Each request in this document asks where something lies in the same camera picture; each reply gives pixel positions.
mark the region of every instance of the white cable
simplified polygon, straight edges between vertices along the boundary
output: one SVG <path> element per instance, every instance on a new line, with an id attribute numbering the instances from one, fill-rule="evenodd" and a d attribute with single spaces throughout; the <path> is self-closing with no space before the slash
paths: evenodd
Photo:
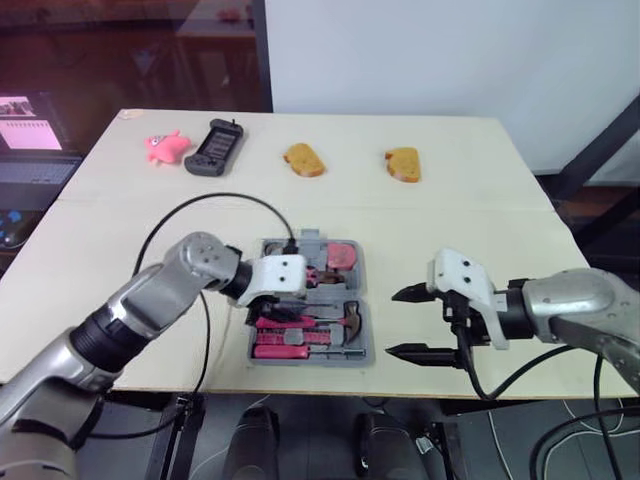
<path id="1" fill-rule="evenodd" d="M 513 475 L 511 475 L 511 470 L 509 470 L 509 465 L 507 465 L 507 461 L 505 460 L 504 454 L 502 453 L 502 448 L 500 448 L 500 442 L 498 441 L 498 434 L 496 433 L 496 426 L 493 423 L 493 415 L 491 415 L 491 410 L 487 410 L 487 414 L 489 415 L 489 424 L 491 425 L 493 442 L 496 444 L 496 448 L 498 449 L 498 455 L 500 455 L 502 466 L 504 467 L 505 473 L 507 474 L 507 478 L 509 480 L 513 480 Z"/>
<path id="2" fill-rule="evenodd" d="M 224 447 L 222 450 L 220 450 L 219 452 L 214 453 L 213 455 L 211 455 L 210 457 L 208 457 L 206 460 L 203 460 L 194 470 L 193 473 L 191 473 L 191 475 L 189 476 L 189 480 L 193 480 L 196 476 L 196 473 L 198 473 L 198 470 L 200 470 L 205 464 L 209 463 L 211 460 L 213 460 L 214 458 L 222 455 L 224 452 L 226 452 L 227 450 L 229 450 L 229 445 L 227 445 L 226 447 Z"/>
<path id="3" fill-rule="evenodd" d="M 610 435 L 610 437 L 611 438 L 624 437 L 626 435 L 633 435 L 634 433 L 640 433 L 640 428 L 635 429 L 635 430 L 629 430 L 627 432 L 613 433 L 613 434 Z M 546 478 L 547 478 L 547 473 L 548 473 L 548 469 L 549 469 L 549 461 L 551 460 L 551 454 L 553 452 L 555 452 L 555 450 L 560 445 L 565 443 L 567 440 L 571 440 L 573 437 L 579 437 L 580 435 L 599 435 L 599 436 L 602 436 L 602 432 L 592 432 L 590 430 L 582 430 L 580 432 L 573 432 L 573 433 L 567 435 L 566 437 L 564 437 L 558 443 L 556 443 L 553 447 L 551 447 L 549 449 L 549 451 L 544 456 L 544 469 L 542 471 L 542 479 L 541 480 L 546 480 Z"/>
<path id="4" fill-rule="evenodd" d="M 247 408 L 245 408 L 245 410 L 249 410 L 250 408 L 255 407 L 256 405 L 259 405 L 260 403 L 264 402 L 267 398 L 269 398 L 271 396 L 271 394 L 269 395 L 265 395 L 264 397 L 262 397 L 260 400 L 253 402 L 251 405 L 249 405 Z M 196 473 L 198 473 L 198 470 L 200 470 L 205 464 L 209 463 L 211 460 L 213 460 L 216 457 L 219 457 L 220 455 L 222 455 L 224 452 L 226 452 L 227 450 L 229 450 L 229 444 L 227 444 L 226 447 L 224 447 L 222 450 L 220 450 L 219 452 L 214 453 L 213 455 L 211 455 L 210 457 L 205 458 L 202 462 L 200 462 L 198 464 L 198 466 L 196 468 L 193 469 L 193 472 L 191 472 L 191 475 L 189 475 L 189 480 L 193 480 L 196 476 Z"/>
<path id="5" fill-rule="evenodd" d="M 567 410 L 567 412 L 569 413 L 569 415 L 571 415 L 571 418 L 576 418 L 576 415 L 571 411 L 571 409 L 569 408 L 569 404 L 567 403 L 566 400 L 562 400 L 562 403 L 564 404 L 564 408 Z M 624 405 L 622 404 L 622 400 L 620 400 L 618 398 L 618 403 L 620 403 L 620 408 L 623 408 Z M 613 427 L 613 429 L 609 430 L 609 433 L 614 433 L 617 432 L 618 430 L 620 430 L 620 427 L 622 426 L 622 421 L 624 420 L 624 413 L 620 414 L 620 418 L 618 419 L 618 424 Z M 579 422 L 580 425 L 582 425 L 584 428 L 586 428 L 587 430 L 591 430 L 592 432 L 596 432 L 596 433 L 601 433 L 600 428 L 598 427 L 593 427 L 591 425 L 589 425 L 588 423 L 585 422 Z"/>

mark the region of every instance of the pink toy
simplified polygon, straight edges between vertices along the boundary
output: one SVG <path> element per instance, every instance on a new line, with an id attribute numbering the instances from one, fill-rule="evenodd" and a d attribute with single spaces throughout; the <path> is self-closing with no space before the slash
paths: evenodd
<path id="1" fill-rule="evenodd" d="M 180 163 L 182 155 L 191 147 L 191 140 L 180 136 L 180 130 L 169 135 L 156 135 L 144 141 L 147 146 L 147 160 L 162 163 Z"/>

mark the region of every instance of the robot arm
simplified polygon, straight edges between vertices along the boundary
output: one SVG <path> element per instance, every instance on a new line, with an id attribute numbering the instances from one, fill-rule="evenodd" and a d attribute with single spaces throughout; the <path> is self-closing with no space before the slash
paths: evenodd
<path id="1" fill-rule="evenodd" d="M 536 280 L 513 280 L 496 291 L 482 265 L 450 249 L 430 262 L 427 282 L 393 300 L 443 302 L 444 320 L 463 345 L 509 348 L 509 340 L 538 337 L 604 356 L 640 393 L 640 294 L 598 269 L 563 271 Z M 425 366 L 466 368 L 459 350 L 401 344 L 387 352 Z"/>
<path id="2" fill-rule="evenodd" d="M 81 325 L 45 347 L 0 389 L 0 476 L 75 478 L 68 444 L 99 396 L 203 289 L 219 291 L 238 307 L 276 292 L 304 293 L 301 255 L 253 263 L 240 256 L 213 235 L 192 233 L 162 263 L 134 276 Z"/>

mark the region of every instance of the table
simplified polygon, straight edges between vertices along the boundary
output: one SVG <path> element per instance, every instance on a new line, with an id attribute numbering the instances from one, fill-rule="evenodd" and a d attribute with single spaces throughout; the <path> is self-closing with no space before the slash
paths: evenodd
<path id="1" fill-rule="evenodd" d="M 231 172 L 195 177 L 145 160 L 143 139 L 180 128 L 196 143 L 208 121 L 235 118 L 246 138 Z M 289 145 L 311 144 L 327 164 L 314 179 L 282 160 Z M 384 151 L 414 146 L 423 180 L 404 184 L 384 169 Z M 64 328 L 78 324 L 131 274 L 155 223 L 177 203 L 213 191 L 250 193 L 281 209 L 294 229 L 319 228 L 360 243 L 364 300 L 372 312 L 375 361 L 367 368 L 268 367 L 247 359 L 245 312 L 207 294 L 213 312 L 212 358 L 204 391 L 251 391 L 474 398 L 466 374 L 421 368 L 387 355 L 401 342 L 453 346 L 439 304 L 390 301 L 424 280 L 442 246 L 487 267 L 496 285 L 586 265 L 500 123 L 486 118 L 358 117 L 145 111 L 115 118 L 0 282 L 0 380 L 9 379 Z M 172 219 L 148 252 L 204 230 L 257 255 L 260 239 L 284 235 L 272 214 L 241 200 L 193 205 Z M 205 325 L 199 303 L 127 367 L 120 389 L 180 391 L 195 384 Z M 486 390 L 550 349 L 537 340 L 508 352 L 476 348 Z M 594 356 L 569 352 L 531 371 L 504 398 L 588 397 Z M 611 368 L 604 395 L 632 395 Z"/>

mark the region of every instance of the toy bread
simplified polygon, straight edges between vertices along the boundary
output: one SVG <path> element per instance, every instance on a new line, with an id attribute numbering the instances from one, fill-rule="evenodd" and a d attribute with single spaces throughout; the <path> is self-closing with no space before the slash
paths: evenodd
<path id="1" fill-rule="evenodd" d="M 418 151 L 413 147 L 394 148 L 385 153 L 387 171 L 401 182 L 420 181 L 420 160 Z"/>
<path id="2" fill-rule="evenodd" d="M 326 170 L 322 160 L 306 143 L 296 143 L 291 146 L 284 154 L 284 159 L 301 177 L 317 177 Z"/>

